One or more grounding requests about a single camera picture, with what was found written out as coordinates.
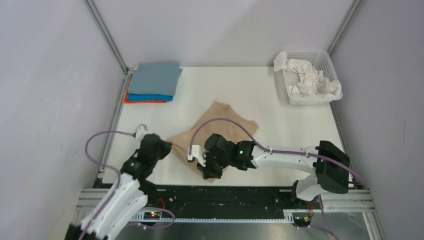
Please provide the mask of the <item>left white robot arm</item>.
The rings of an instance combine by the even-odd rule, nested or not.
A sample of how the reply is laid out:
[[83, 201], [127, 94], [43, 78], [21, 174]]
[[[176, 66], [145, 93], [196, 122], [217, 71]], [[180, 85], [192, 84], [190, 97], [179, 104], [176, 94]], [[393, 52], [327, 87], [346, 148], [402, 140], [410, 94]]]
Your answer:
[[132, 137], [139, 147], [120, 169], [112, 168], [116, 181], [88, 216], [69, 225], [66, 240], [114, 240], [139, 210], [157, 204], [156, 185], [147, 178], [173, 145], [155, 133], [133, 133]]

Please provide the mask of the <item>beige t shirt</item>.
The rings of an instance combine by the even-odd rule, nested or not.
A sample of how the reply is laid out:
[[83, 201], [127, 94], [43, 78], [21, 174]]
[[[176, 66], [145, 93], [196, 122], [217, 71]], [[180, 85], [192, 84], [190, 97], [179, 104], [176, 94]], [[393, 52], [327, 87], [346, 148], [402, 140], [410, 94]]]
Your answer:
[[[197, 163], [187, 162], [186, 151], [189, 148], [191, 139], [195, 131], [206, 121], [215, 118], [226, 118], [239, 123], [251, 135], [254, 135], [259, 129], [258, 124], [254, 120], [248, 120], [236, 113], [233, 108], [226, 103], [214, 101], [203, 115], [197, 120], [190, 130], [179, 133], [168, 139], [173, 144], [172, 153], [174, 157], [167, 163], [162, 182], [171, 185], [218, 185], [218, 186], [235, 186], [236, 181], [244, 175], [242, 171], [238, 171], [233, 167], [225, 168], [220, 179], [203, 179], [203, 174], [197, 169]], [[214, 121], [204, 126], [196, 135], [193, 144], [204, 146], [205, 141], [212, 134], [219, 134], [226, 140], [234, 143], [240, 141], [248, 141], [250, 137], [237, 125], [228, 121]]]

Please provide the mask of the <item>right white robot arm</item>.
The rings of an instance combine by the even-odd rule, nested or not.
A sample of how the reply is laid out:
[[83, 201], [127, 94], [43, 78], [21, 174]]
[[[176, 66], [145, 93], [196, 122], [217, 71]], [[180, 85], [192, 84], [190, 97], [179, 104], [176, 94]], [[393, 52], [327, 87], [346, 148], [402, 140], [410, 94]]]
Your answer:
[[197, 168], [205, 180], [221, 178], [227, 167], [241, 171], [281, 168], [308, 173], [292, 186], [290, 202], [297, 209], [303, 209], [323, 193], [349, 191], [350, 158], [326, 140], [320, 141], [318, 146], [278, 150], [249, 140], [234, 143], [214, 133], [204, 146], [193, 145], [187, 158], [197, 160]]

